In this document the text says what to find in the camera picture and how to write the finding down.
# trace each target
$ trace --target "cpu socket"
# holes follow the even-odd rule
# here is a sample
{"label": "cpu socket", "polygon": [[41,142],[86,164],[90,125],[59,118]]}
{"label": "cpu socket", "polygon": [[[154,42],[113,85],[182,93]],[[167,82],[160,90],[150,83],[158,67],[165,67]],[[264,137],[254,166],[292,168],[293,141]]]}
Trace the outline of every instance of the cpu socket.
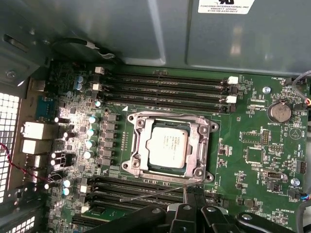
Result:
{"label": "cpu socket", "polygon": [[128,116],[134,125],[132,155],[122,168],[135,177],[189,184],[212,182],[207,171],[209,133],[217,123],[203,116],[139,112]]}

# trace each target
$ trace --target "motherboard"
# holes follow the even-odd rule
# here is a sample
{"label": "motherboard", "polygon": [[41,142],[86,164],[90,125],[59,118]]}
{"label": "motherboard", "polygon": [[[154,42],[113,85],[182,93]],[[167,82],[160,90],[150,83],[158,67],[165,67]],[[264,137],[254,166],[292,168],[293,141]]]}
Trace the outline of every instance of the motherboard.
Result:
{"label": "motherboard", "polygon": [[[291,78],[52,63],[37,120],[59,126],[48,230],[83,232],[198,184],[206,202],[295,230],[308,111]],[[309,85],[299,83],[309,94]],[[154,194],[132,199],[142,194]]]}

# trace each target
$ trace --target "foxconn label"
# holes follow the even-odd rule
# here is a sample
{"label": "foxconn label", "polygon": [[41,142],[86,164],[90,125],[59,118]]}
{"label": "foxconn label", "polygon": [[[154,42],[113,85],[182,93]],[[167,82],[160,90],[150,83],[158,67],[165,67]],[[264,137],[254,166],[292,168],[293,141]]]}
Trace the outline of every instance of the foxconn label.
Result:
{"label": "foxconn label", "polygon": [[255,0],[200,0],[199,13],[246,15]]}

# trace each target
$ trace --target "gray metal panel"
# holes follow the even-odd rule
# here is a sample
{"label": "gray metal panel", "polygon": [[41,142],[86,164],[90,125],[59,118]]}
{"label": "gray metal panel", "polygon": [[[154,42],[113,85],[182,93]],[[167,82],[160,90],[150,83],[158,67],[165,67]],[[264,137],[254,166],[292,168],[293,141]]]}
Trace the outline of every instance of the gray metal panel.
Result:
{"label": "gray metal panel", "polygon": [[199,0],[1,2],[40,39],[89,39],[131,65],[274,74],[310,69],[310,1],[255,0],[247,15],[200,14]]}

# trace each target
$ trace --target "green circuit board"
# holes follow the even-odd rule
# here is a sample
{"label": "green circuit board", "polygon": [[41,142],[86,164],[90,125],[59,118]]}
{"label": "green circuit board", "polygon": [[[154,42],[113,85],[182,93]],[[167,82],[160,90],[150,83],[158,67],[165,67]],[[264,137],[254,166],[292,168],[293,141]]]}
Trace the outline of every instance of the green circuit board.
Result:
{"label": "green circuit board", "polygon": [[[76,161],[74,166],[68,171],[68,175],[73,178],[89,178],[94,175],[115,179],[118,181],[134,181],[145,184],[176,186],[173,183],[163,183],[148,179],[135,178],[132,174],[125,172],[121,164],[131,157],[133,124],[127,121],[129,114],[142,111],[169,112],[176,114],[195,114],[204,116],[216,122],[219,130],[210,134],[207,152],[207,169],[213,174],[214,181],[205,183],[204,189],[207,193],[219,194],[229,214],[235,215],[239,212],[247,211],[263,216],[275,223],[295,230],[294,212],[300,204],[300,199],[289,197],[288,190],[303,191],[304,167],[306,156],[306,135],[308,123],[308,111],[295,109],[294,105],[301,103],[301,99],[293,92],[290,85],[284,86],[286,78],[272,77],[264,75],[234,74],[207,71],[189,71],[178,69],[159,69],[154,67],[131,67],[101,65],[111,72],[127,74],[148,74],[164,72],[165,75],[176,77],[213,78],[215,80],[224,77],[239,77],[239,88],[236,109],[231,113],[215,113],[208,111],[195,111],[168,107],[152,107],[130,103],[108,103],[103,108],[94,106],[94,99],[88,90],[79,92],[74,90],[74,83],[77,76],[88,77],[93,74],[93,66],[75,68],[71,64],[52,65],[51,76],[47,83],[47,91],[50,98],[54,98],[62,108],[58,110],[61,117],[70,118],[74,125],[73,131],[78,136],[73,140],[68,140],[64,145],[54,144],[55,150],[64,150],[75,153]],[[264,87],[270,87],[271,93],[263,94]],[[309,93],[309,85],[301,86],[302,91]],[[272,104],[284,100],[292,109],[292,116],[286,123],[272,122],[267,111]],[[116,137],[114,142],[114,155],[110,165],[98,165],[100,156],[89,160],[83,159],[85,140],[87,135],[81,133],[81,127],[89,127],[102,131],[102,124],[95,123],[89,126],[88,118],[96,116],[105,118],[109,115],[117,115],[115,122]],[[101,136],[92,138],[100,142]],[[92,149],[96,154],[100,154],[100,147]],[[271,189],[270,179],[265,176],[268,172],[272,175],[282,174],[282,181]],[[299,186],[293,186],[291,180],[297,178]],[[83,203],[81,199],[74,196],[79,193],[79,184],[75,184],[72,194],[64,197],[61,188],[53,188],[47,205],[56,201],[64,200],[64,204],[56,211],[50,212],[49,227],[57,228],[58,232],[82,231],[88,227],[72,226],[71,218],[75,214],[82,213],[91,219],[101,219],[110,221],[121,217],[133,209],[122,209],[118,204],[115,208],[109,206],[104,211],[98,213],[92,208],[81,211]]]}

